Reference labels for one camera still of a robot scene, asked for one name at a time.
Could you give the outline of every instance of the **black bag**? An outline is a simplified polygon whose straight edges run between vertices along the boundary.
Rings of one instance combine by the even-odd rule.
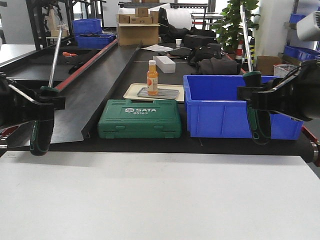
[[[220,59],[221,58],[220,50],[217,50],[216,48],[209,47],[209,46],[199,46],[190,52],[190,55],[188,56],[187,61],[190,66],[196,66],[197,62],[203,59],[211,59],[211,58]]]
[[[190,34],[186,28],[175,28],[169,24],[167,12],[164,8],[159,9],[159,36],[165,43],[175,43],[176,39],[184,39],[185,35]]]
[[[197,64],[195,75],[238,75],[241,65],[226,57],[203,59]]]

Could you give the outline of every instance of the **rubber grip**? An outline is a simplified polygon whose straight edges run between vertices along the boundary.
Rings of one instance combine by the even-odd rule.
[[[246,115],[250,125],[252,140],[265,145],[271,139],[270,114],[267,111],[254,110],[250,103],[246,104]]]
[[[43,156],[50,147],[55,120],[35,121],[30,138],[30,152],[35,156]]]

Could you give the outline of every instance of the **white tabletop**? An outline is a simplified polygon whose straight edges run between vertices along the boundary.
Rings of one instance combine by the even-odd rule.
[[[297,156],[8,151],[3,240],[319,240]]]
[[[2,44],[0,49],[0,64],[35,50],[34,44]]]

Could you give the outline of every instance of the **blue plastic bin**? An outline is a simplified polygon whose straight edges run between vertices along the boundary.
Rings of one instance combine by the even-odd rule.
[[[307,60],[314,60],[316,59],[316,57],[320,56],[320,52],[319,51],[315,51],[312,49],[303,49],[303,50],[299,50],[298,51],[298,57],[297,59],[299,61],[307,61]]]
[[[274,76],[263,76],[268,82]],[[237,100],[241,75],[183,76],[187,130],[196,138],[251,138],[246,102]],[[303,125],[282,114],[271,114],[271,138],[296,140]]]
[[[305,15],[301,15],[301,14],[291,14],[290,16],[290,23],[291,24],[296,24],[297,22],[299,22],[300,20],[304,19],[306,16]]]
[[[298,55],[299,55],[299,51],[300,51],[300,50],[305,50],[305,49],[306,49],[306,48],[304,48],[304,47],[285,46],[285,47],[284,47],[283,54],[284,54],[284,55],[287,55],[287,56],[289,56],[289,57],[292,57],[292,58],[297,59],[297,58],[298,58]]]
[[[101,34],[101,19],[90,18],[90,19],[78,19],[72,21],[74,36],[80,34]]]
[[[76,36],[78,48],[81,49],[103,49],[116,38],[113,34],[100,34],[100,37]]]

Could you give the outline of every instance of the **green leaves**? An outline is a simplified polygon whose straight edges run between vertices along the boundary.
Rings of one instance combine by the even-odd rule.
[[[239,40],[243,40],[243,29],[240,16],[240,5],[245,7],[245,15],[247,19],[248,34],[252,35],[250,29],[258,29],[259,24],[250,20],[251,17],[260,16],[259,14],[251,14],[251,10],[258,7],[259,0],[228,0],[227,7],[222,9],[220,15],[223,19],[217,20],[210,28],[219,34],[218,41],[223,47],[232,47],[234,50],[238,47]]]

